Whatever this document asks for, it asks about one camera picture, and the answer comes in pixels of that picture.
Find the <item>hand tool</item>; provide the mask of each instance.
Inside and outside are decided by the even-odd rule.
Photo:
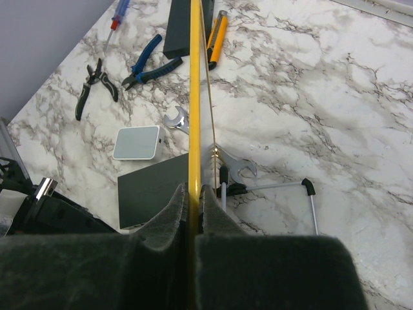
[[[212,153],[213,156],[219,158],[228,167],[231,178],[235,183],[243,184],[241,177],[239,176],[239,173],[243,169],[249,169],[254,176],[257,176],[257,168],[251,161],[236,160],[225,152],[219,145],[216,145],[216,148]]]
[[[222,165],[219,168],[219,182],[221,184],[221,206],[227,213],[227,185],[228,185],[228,167]]]
[[[97,66],[95,71],[92,70],[91,66],[86,67],[89,73],[89,77],[86,78],[86,83],[83,83],[83,89],[82,93],[79,97],[79,100],[77,101],[76,105],[76,119],[80,121],[81,116],[82,116],[82,111],[83,108],[85,107],[86,100],[88,99],[88,95],[90,92],[90,87],[99,82],[102,81],[102,84],[109,90],[110,94],[112,95],[112,98],[114,99],[115,102],[117,102],[117,88],[116,86],[109,81],[108,75],[105,72],[102,72],[102,59],[99,58],[97,61]]]
[[[189,118],[188,113],[179,105],[175,106],[178,111],[178,115],[174,119],[170,119],[166,114],[163,116],[163,123],[168,128],[178,128],[185,134],[189,134]]]
[[[276,183],[276,184],[266,184],[266,185],[258,185],[258,186],[249,186],[247,187],[244,184],[231,184],[228,186],[225,191],[225,194],[227,196],[236,196],[236,195],[242,195],[246,194],[247,192],[250,191],[256,191],[258,189],[273,189],[276,187],[286,187],[286,186],[295,186],[295,185],[303,185],[305,186],[305,189],[307,190],[307,196],[310,197],[310,203],[311,203],[311,210],[312,210],[312,218],[314,221],[314,228],[316,230],[316,235],[319,235],[318,232],[318,225],[317,225],[317,217],[316,217],[316,206],[314,203],[314,195],[316,194],[316,190],[314,189],[314,186],[312,182],[305,178],[301,182],[288,182],[288,183]],[[223,192],[223,186],[217,189],[217,197],[222,197],[224,194]]]
[[[206,54],[208,56],[208,69],[213,70],[217,67],[219,56],[221,55],[224,43],[225,32],[227,31],[228,17],[227,11],[221,10],[215,20],[214,27],[208,40]]]
[[[316,217],[316,206],[314,205],[314,195],[316,194],[316,190],[314,189],[313,184],[307,178],[305,178],[301,182],[289,182],[289,183],[278,183],[278,184],[268,184],[268,185],[259,185],[259,186],[251,186],[246,187],[246,191],[254,191],[257,189],[270,189],[275,187],[284,187],[284,186],[293,186],[293,185],[303,185],[307,190],[307,196],[310,197],[311,209],[312,209],[312,218],[314,220],[314,228],[316,229],[316,235],[318,235],[318,225],[317,225],[317,217]]]
[[[179,106],[175,106],[175,108],[178,110],[178,116],[174,119],[170,119],[167,115],[164,115],[163,123],[169,128],[178,128],[186,134],[189,134],[188,114],[183,108]],[[254,174],[254,176],[257,176],[257,168],[251,161],[236,160],[227,152],[225,152],[219,145],[216,145],[216,149],[212,147],[211,153],[212,157],[216,156],[228,167],[231,178],[235,183],[243,183],[241,178],[239,177],[239,173],[243,169],[249,169]]]
[[[160,34],[157,34],[151,40],[151,42],[149,42],[149,44],[144,48],[136,64],[132,66],[131,75],[124,79],[122,82],[122,86],[129,84],[129,86],[126,87],[126,90],[131,89],[138,83],[146,84],[151,79],[156,79],[161,76],[164,76],[165,74],[168,74],[169,72],[175,70],[177,67],[182,65],[182,59],[180,57],[177,57],[158,69],[143,72],[143,69],[146,65],[146,62],[148,61],[149,56],[161,41],[162,36]]]
[[[105,47],[103,48],[103,52],[106,52],[108,48],[110,38],[112,34],[116,30],[117,26],[122,23],[122,19],[125,16],[126,9],[128,8],[129,0],[120,0],[115,11],[115,15],[112,17],[112,26],[110,26],[110,33],[108,39],[106,40]]]

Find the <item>yellow utility knife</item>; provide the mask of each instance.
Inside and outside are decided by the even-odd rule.
[[[227,11],[221,10],[218,13],[218,17],[215,20],[214,28],[212,29],[211,35],[208,40],[207,45],[207,56],[208,56],[208,69],[214,69],[219,60],[219,55],[221,55],[222,44],[224,43],[225,32],[227,31],[228,17]]]

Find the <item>blue pliers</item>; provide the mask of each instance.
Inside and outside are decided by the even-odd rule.
[[[180,57],[176,57],[175,59],[171,60],[169,63],[163,65],[158,69],[143,72],[143,68],[148,61],[149,56],[161,41],[162,36],[160,34],[157,34],[145,47],[139,59],[137,60],[137,63],[132,66],[131,75],[124,79],[122,82],[122,86],[129,84],[129,86],[127,86],[125,90],[131,89],[138,83],[146,84],[146,82],[148,82],[149,80],[164,76],[165,74],[168,74],[169,72],[182,65],[182,59]]]

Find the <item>silver metal rod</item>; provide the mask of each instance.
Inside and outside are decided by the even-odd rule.
[[[110,41],[110,38],[112,37],[112,34],[113,34],[113,33],[114,33],[114,30],[111,29],[111,31],[110,31],[110,33],[109,33],[109,36],[108,36],[108,39],[106,40],[105,47],[103,48],[103,52],[104,52],[104,53],[105,53],[106,50],[108,49],[109,41]]]
[[[313,197],[313,195],[310,196],[310,200],[311,200],[312,218],[314,219],[314,227],[316,228],[316,235],[318,236],[318,226],[317,226],[317,218],[316,218],[316,207],[314,206],[314,197]]]
[[[221,184],[221,206],[225,213],[227,213],[227,185],[225,182]]]
[[[301,182],[276,183],[276,184],[251,186],[251,187],[247,187],[246,190],[247,191],[254,191],[256,189],[272,189],[274,187],[284,187],[284,186],[293,186],[293,185],[301,185]]]

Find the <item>black pliers handle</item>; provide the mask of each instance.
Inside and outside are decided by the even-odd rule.
[[[142,54],[140,55],[139,59],[137,60],[136,64],[132,66],[132,73],[126,79],[123,80],[122,86],[127,86],[126,90],[131,89],[136,84],[146,84],[151,79],[156,79],[161,76],[168,74],[169,72],[175,70],[177,67],[182,65],[182,59],[177,57],[171,60],[169,63],[163,65],[158,69],[154,69],[151,71],[143,72],[143,69],[148,61],[151,53],[154,51],[155,47],[162,41],[162,36],[157,34],[151,42],[144,48]]]
[[[112,96],[113,100],[117,102],[117,97],[118,97],[117,88],[111,81],[109,81],[109,77],[106,74],[106,72],[102,72],[101,69],[102,69],[102,59],[100,58],[97,61],[97,66],[96,66],[95,71],[92,70],[91,66],[89,65],[87,66],[89,77],[87,78],[86,83],[83,83],[82,93],[80,94],[79,100],[77,100],[77,105],[75,109],[75,117],[76,117],[76,120],[78,121],[80,121],[81,119],[83,108],[85,107],[86,100],[88,99],[88,96],[89,96],[90,87],[93,84],[97,83],[98,81],[101,81],[102,84],[104,84],[104,86],[109,90],[110,95]]]

